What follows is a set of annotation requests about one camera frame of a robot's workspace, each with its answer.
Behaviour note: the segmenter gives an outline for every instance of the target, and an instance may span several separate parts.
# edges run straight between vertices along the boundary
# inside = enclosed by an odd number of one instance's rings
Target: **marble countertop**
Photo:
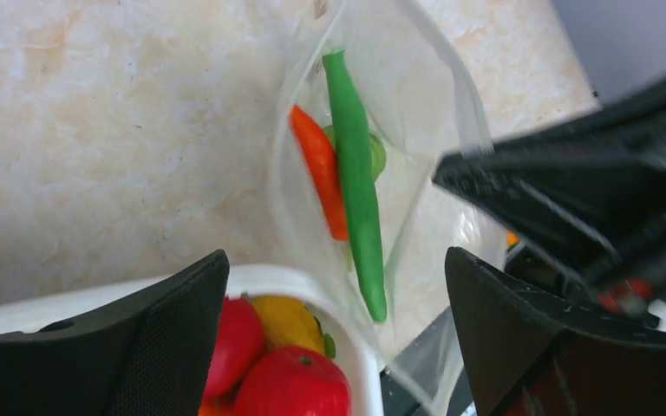
[[[171,274],[218,247],[279,259],[269,74],[305,1],[0,0],[0,303]],[[495,137],[596,107],[549,0],[421,3]]]

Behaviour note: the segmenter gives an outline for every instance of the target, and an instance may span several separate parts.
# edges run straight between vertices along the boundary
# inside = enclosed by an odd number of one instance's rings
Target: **white container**
[[[0,306],[0,334],[36,332],[51,322],[79,315],[130,295],[167,276],[110,284]],[[336,341],[336,364],[349,380],[354,416],[383,415],[382,391],[374,351],[347,321],[336,302],[314,278],[299,270],[273,265],[232,266],[227,295],[292,296],[313,306],[315,316]]]

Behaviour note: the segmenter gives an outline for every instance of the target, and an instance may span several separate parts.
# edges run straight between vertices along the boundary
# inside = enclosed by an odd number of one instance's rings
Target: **carrot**
[[[323,206],[330,235],[338,241],[349,241],[336,151],[323,129],[302,108],[294,106],[290,120],[320,198],[320,205]]]
[[[519,243],[519,237],[517,237],[516,235],[514,235],[513,232],[508,231],[508,232],[506,233],[506,246],[507,246],[507,247],[512,247],[512,246],[515,245],[516,243]]]

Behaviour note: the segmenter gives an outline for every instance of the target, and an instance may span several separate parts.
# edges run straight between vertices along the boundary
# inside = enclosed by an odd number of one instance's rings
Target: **toy vegetable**
[[[323,129],[300,107],[292,108],[290,115],[292,132],[303,151],[308,172],[323,206],[330,235],[339,241],[349,241],[346,211],[338,178],[336,151]]]
[[[333,126],[323,127],[325,135],[333,148],[336,148],[336,132],[333,131]],[[369,131],[369,145],[371,147],[371,174],[374,175],[374,181],[379,179],[379,175],[384,172],[384,167],[387,165],[387,151],[384,149],[384,144],[379,135],[373,130]]]
[[[257,361],[241,382],[235,416],[350,416],[351,387],[324,355],[287,346]]]
[[[343,51],[323,56],[330,115],[336,135],[338,176],[358,284],[374,322],[387,319],[379,203],[371,168],[369,122],[343,61]]]
[[[264,326],[245,299],[223,301],[216,346],[203,395],[208,399],[226,394],[264,353]]]
[[[325,338],[315,316],[298,299],[260,296],[252,301],[264,326],[267,351],[296,345],[325,354]]]

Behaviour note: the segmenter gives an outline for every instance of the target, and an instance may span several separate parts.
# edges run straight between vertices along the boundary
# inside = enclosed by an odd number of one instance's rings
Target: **clear plastic bag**
[[[345,248],[330,236],[289,127],[293,104],[321,126],[331,124],[320,58],[340,49],[369,127],[387,151],[375,182],[388,299],[388,320],[380,325],[369,318]],[[504,231],[429,184],[434,162],[445,151],[491,147],[475,87],[453,47],[412,0],[317,1],[302,17],[287,54],[267,187],[282,249],[350,312],[393,376],[432,414],[445,414],[462,370],[452,316],[431,328],[410,354],[396,356],[428,325],[424,321],[448,306],[442,271],[447,247],[464,246],[503,264]]]

